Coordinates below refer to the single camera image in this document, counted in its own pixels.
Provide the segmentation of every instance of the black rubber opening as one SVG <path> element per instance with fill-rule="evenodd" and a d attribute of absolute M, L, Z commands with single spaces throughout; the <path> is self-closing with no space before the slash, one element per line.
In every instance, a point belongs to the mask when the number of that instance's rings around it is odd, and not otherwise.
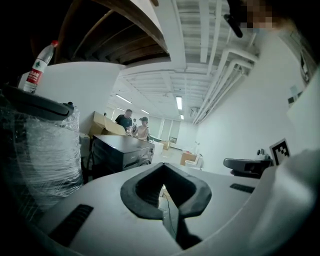
<path fill-rule="evenodd" d="M 171 164 L 159 163 L 127 180 L 121 187 L 121 199 L 139 218 L 163 220 L 163 212 L 158 209 L 163 185 L 179 211 L 175 240 L 183 249 L 192 247 L 201 239 L 189 233 L 184 219 L 201 215 L 212 197 L 209 186 L 203 180 Z"/>

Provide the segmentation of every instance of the wrapped object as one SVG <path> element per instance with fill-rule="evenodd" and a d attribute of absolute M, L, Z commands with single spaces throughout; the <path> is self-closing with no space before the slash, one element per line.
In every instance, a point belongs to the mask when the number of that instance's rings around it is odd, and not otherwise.
<path fill-rule="evenodd" d="M 28 221 L 39 217 L 83 184 L 79 111 L 50 121 L 0 107 L 4 180 Z"/>

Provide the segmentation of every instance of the white ceiling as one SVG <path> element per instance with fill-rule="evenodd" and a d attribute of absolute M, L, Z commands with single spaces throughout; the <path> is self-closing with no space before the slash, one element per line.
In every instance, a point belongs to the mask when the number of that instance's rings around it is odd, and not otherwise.
<path fill-rule="evenodd" d="M 199 2 L 203 1 L 200 13 Z M 237 38 L 223 15 L 229 13 L 227 0 L 222 0 L 220 32 L 214 55 L 213 67 L 208 72 L 216 23 L 216 0 L 159 0 L 157 15 L 170 59 L 159 63 L 127 66 L 115 85 L 109 104 L 140 112 L 144 109 L 151 116 L 180 120 L 180 115 L 188 122 L 191 108 L 200 108 L 215 75 L 215 70 L 225 47 L 247 50 L 252 45 L 253 35 L 244 32 Z M 201 52 L 207 58 L 201 63 Z M 119 94 L 132 104 L 115 96 Z M 178 110 L 176 96 L 182 97 L 183 110 Z"/>

